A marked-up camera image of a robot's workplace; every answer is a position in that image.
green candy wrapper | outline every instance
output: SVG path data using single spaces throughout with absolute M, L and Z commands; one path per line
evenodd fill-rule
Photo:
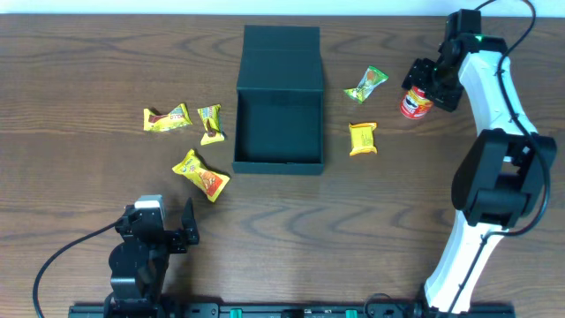
M 387 74 L 379 71 L 376 67 L 369 66 L 356 88 L 344 89 L 343 91 L 358 103 L 362 103 L 369 97 L 375 87 L 386 80 L 388 80 Z

yellow snack packet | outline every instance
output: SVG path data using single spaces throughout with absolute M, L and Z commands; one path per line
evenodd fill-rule
M 143 130 L 147 132 L 166 132 L 171 129 L 192 125 L 186 105 L 182 102 L 167 115 L 155 115 L 149 109 L 143 110 Z
M 350 124 L 351 152 L 350 155 L 377 153 L 373 142 L 373 130 L 377 123 Z
M 208 170 L 196 156 L 194 149 L 186 154 L 185 159 L 173 167 L 176 174 L 191 180 L 200 190 L 204 191 L 208 199 L 214 202 L 230 177 Z
M 204 146 L 218 141 L 224 141 L 222 123 L 220 121 L 220 104 L 198 109 L 206 133 L 202 136 L 200 145 Z

snack packet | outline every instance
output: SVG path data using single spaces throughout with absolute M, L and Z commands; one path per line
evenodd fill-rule
M 369 97 L 369 94 L 375 87 L 386 80 L 388 80 L 387 74 L 379 71 L 376 67 L 369 66 L 356 88 L 344 89 L 343 91 L 358 103 L 362 103 Z
M 143 110 L 143 130 L 147 132 L 166 132 L 171 129 L 192 125 L 186 105 L 181 102 L 167 115 L 155 115 L 149 109 Z
M 200 145 L 204 146 L 218 141 L 223 141 L 222 123 L 220 122 L 220 104 L 198 109 L 206 133 L 202 136 Z
M 350 124 L 351 133 L 351 152 L 350 155 L 377 153 L 377 148 L 373 142 L 373 130 L 377 128 L 377 123 Z
M 208 170 L 196 156 L 194 149 L 186 154 L 185 159 L 173 167 L 176 174 L 183 175 L 191 180 L 200 190 L 204 191 L 208 199 L 214 202 L 230 177 Z

red can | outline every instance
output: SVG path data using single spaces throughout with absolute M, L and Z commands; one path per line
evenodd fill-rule
M 410 119 L 422 118 L 433 106 L 423 90 L 412 86 L 400 102 L 400 111 Z

white wall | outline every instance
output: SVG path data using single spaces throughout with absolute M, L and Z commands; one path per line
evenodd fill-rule
M 484 0 L 0 0 L 1 13 L 435 15 Z M 565 17 L 565 0 L 531 0 L 540 17 Z M 485 16 L 529 16 L 521 0 L 498 0 Z

